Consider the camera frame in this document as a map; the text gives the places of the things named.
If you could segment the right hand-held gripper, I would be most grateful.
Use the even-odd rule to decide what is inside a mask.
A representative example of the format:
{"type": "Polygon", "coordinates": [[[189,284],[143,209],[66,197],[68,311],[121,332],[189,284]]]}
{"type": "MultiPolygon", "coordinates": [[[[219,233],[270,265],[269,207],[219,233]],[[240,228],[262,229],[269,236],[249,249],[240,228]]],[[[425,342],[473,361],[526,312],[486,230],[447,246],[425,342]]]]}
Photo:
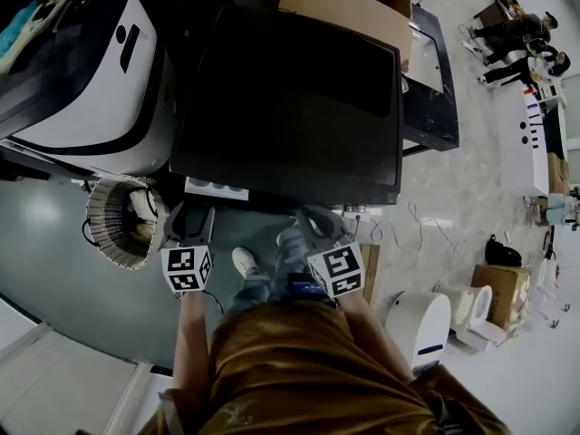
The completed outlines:
{"type": "Polygon", "coordinates": [[[328,208],[315,212],[307,205],[297,207],[295,218],[306,244],[307,267],[324,292],[337,299],[363,289],[366,274],[361,247],[343,218],[328,208]]]}

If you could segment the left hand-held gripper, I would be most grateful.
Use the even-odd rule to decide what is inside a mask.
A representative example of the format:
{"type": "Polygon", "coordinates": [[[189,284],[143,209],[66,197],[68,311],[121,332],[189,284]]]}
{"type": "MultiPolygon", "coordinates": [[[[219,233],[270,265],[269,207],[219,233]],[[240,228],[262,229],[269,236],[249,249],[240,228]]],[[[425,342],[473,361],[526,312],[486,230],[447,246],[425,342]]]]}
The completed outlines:
{"type": "Polygon", "coordinates": [[[182,200],[171,210],[163,228],[162,273],[173,294],[203,291],[213,267],[209,245],[216,209],[207,210],[197,237],[183,241],[185,214],[185,201],[182,200]]]}

